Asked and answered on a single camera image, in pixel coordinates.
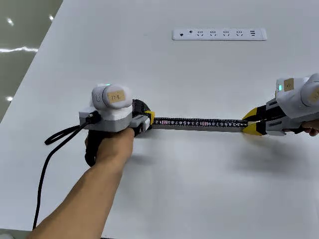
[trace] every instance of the hand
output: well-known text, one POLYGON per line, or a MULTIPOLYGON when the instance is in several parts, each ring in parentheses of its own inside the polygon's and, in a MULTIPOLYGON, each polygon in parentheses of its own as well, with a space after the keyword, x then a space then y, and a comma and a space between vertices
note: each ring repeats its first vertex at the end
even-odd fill
POLYGON ((309 133, 310 136, 316 136, 319 133, 319 119, 305 122, 302 127, 305 128, 305 132, 309 133))
POLYGON ((96 164, 111 163, 123 170, 126 161, 132 155, 133 140, 134 130, 131 128, 103 139, 97 152, 96 164))

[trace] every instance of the measuring tape blade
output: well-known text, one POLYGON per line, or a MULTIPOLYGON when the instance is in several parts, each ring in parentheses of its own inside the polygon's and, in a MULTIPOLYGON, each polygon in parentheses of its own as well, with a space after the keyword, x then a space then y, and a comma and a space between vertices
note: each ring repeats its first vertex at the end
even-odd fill
POLYGON ((152 124, 152 128, 158 129, 221 132, 241 132, 247 126, 247 120, 238 119, 155 118, 152 124))

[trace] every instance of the power strip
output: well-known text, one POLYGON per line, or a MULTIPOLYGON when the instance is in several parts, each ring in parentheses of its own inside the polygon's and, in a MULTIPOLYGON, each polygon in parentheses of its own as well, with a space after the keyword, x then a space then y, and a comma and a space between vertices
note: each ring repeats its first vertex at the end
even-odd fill
POLYGON ((175 29, 173 40, 265 41, 264 28, 189 28, 175 29))

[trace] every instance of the yellow label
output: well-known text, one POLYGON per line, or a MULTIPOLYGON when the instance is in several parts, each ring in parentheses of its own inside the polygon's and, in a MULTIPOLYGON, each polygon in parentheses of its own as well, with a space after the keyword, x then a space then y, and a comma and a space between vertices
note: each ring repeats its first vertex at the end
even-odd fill
POLYGON ((290 78, 284 81, 284 91, 291 91, 294 89, 294 79, 290 78))
POLYGON ((319 87, 315 88, 315 90, 312 92, 312 94, 309 96, 310 102, 317 102, 319 100, 319 87))
POLYGON ((124 91, 114 91, 108 93, 110 103, 120 102, 125 100, 124 91))

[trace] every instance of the gray floor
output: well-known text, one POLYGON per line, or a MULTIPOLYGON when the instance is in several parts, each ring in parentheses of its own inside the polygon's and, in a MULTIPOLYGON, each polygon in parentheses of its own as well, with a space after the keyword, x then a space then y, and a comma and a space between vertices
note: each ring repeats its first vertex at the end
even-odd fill
MULTIPOLYGON (((0 123, 62 1, 0 1, 0 123)), ((15 239, 28 233, 9 232, 15 239)))

